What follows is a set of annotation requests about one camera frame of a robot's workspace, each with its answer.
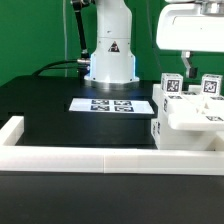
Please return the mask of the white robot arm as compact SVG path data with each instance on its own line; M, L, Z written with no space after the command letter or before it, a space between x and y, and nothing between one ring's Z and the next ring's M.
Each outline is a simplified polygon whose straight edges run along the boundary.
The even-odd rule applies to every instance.
M193 52L224 52L224 0L165 0L156 33L157 46L179 50L186 76L197 74ZM86 84L101 88L135 87L135 56L130 49L132 13L124 0L96 0L97 46Z

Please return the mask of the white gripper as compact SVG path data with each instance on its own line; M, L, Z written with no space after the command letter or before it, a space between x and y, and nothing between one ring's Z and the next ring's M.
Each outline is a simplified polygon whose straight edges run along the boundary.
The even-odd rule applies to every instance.
M224 52L224 0L165 1L157 26L157 45L182 51L186 77L195 79L198 69L191 62L191 51Z

